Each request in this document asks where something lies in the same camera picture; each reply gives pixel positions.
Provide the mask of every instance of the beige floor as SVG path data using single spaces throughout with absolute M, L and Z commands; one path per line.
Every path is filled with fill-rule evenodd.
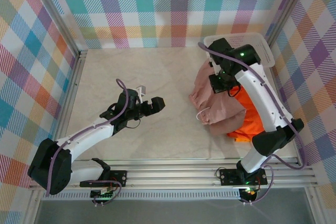
M 143 118 L 137 129 L 124 129 L 83 153 L 79 159 L 128 158 L 240 158 L 250 143 L 235 143 L 227 136 L 213 137 L 196 119 L 188 100 L 205 53 L 199 48 L 133 48 L 90 50 L 79 83 L 68 134 L 94 121 L 122 91 L 146 86 L 144 100 L 162 97 L 166 107 Z M 281 157 L 296 157 L 293 144 L 280 150 Z

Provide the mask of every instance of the orange cloth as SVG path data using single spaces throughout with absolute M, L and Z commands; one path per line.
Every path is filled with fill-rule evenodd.
M 234 87 L 231 89 L 230 94 L 235 94 L 238 91 L 238 88 L 239 87 Z M 235 98 L 246 109 L 246 114 L 242 127 L 234 132 L 227 133 L 227 135 L 234 137 L 238 142 L 248 142 L 252 140 L 252 137 L 264 131 L 263 123 L 256 107 L 253 105 L 252 100 L 243 87 L 241 87 L 241 90 Z

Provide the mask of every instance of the plastic container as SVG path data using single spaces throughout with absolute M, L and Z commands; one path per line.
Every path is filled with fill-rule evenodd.
M 204 44 L 208 47 L 212 44 L 212 42 L 221 38 L 225 38 L 233 48 L 250 44 L 258 53 L 261 64 L 264 68 L 271 68 L 275 65 L 275 60 L 271 49 L 269 48 L 267 42 L 260 33 L 223 34 L 207 36 L 204 38 Z

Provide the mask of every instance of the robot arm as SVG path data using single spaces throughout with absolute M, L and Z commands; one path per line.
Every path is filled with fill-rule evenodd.
M 215 93 L 230 91 L 235 86 L 243 86 L 254 106 L 256 107 L 264 132 L 252 139 L 253 147 L 248 154 L 237 163 L 237 176 L 240 184 L 255 180 L 264 161 L 273 153 L 283 148 L 295 136 L 291 126 L 300 132 L 304 125 L 301 119 L 293 119 L 284 108 L 275 91 L 266 78 L 264 68 L 255 49 L 251 45 L 232 48 L 224 39 L 214 41 L 208 49 L 214 53 L 221 53 L 231 57 L 225 59 L 210 52 L 210 65 L 214 67 L 215 74 L 209 76 Z
M 51 159 L 55 152 L 63 146 L 54 162 L 50 194 L 57 194 L 68 184 L 85 180 L 111 180 L 110 167 L 98 158 L 82 162 L 80 165 L 73 164 L 73 162 L 87 149 L 117 134 L 127 126 L 128 121 L 140 120 L 144 116 L 160 112 L 165 107 L 164 101 L 160 97 L 152 98 L 151 104 L 148 104 L 148 101 L 142 101 L 144 93 L 144 86 L 140 86 L 135 90 L 128 89 L 129 98 L 125 111 L 110 123 L 103 124 L 123 110 L 127 97 L 125 91 L 123 91 L 119 95 L 118 102 L 109 106 L 105 112 L 100 114 L 98 119 L 89 125 L 91 129 L 79 134 L 72 141 L 69 141 L 69 139 L 83 130 L 57 141 L 52 141 L 49 138 L 43 140 L 29 167 L 28 176 L 47 189 Z

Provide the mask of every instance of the pink cloth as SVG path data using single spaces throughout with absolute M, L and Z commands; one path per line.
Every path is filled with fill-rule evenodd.
M 209 108 L 198 118 L 203 124 L 209 124 L 211 134 L 233 132 L 243 125 L 246 109 L 235 98 L 229 97 L 227 92 L 215 94 L 209 81 L 211 74 L 214 74 L 214 69 L 206 60 L 198 71 L 189 99 L 198 111 Z

